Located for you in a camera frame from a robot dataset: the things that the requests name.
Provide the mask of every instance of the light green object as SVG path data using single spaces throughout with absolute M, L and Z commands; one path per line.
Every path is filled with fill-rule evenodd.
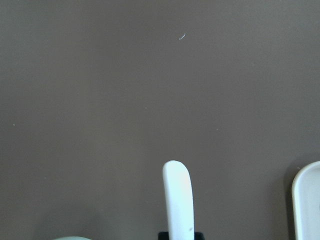
M 90 240 L 90 239 L 80 237 L 80 236 L 67 236 L 67 237 L 57 238 L 55 240 Z

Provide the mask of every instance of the gray wall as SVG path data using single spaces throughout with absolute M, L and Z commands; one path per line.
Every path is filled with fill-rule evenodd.
M 293 240 L 292 179 L 320 159 L 319 12 L 0 3 L 0 238 L 157 240 L 174 159 L 207 240 Z

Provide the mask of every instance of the white rounded edge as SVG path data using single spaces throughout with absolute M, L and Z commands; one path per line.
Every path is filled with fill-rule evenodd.
M 295 230 L 295 237 L 296 240 L 303 240 L 303 233 L 302 229 L 300 229 L 301 226 L 301 214 L 297 211 L 297 208 L 300 208 L 300 202 L 298 199 L 298 188 L 299 188 L 299 182 L 301 178 L 310 170 L 312 170 L 315 167 L 320 166 L 320 161 L 312 162 L 306 166 L 304 166 L 294 177 L 292 182 L 292 204 L 293 204 L 293 217 L 294 217 L 294 230 Z
M 54 240 L 90 240 L 90 239 L 81 237 L 81 236 L 65 236 L 65 237 L 56 238 Z
M 186 168 L 186 166 L 182 162 L 176 161 L 176 160 L 167 161 L 163 165 L 162 172 L 165 174 L 168 171 L 175 171 L 176 172 L 177 170 L 178 171 L 186 171 L 186 172 L 188 172 L 188 169 Z

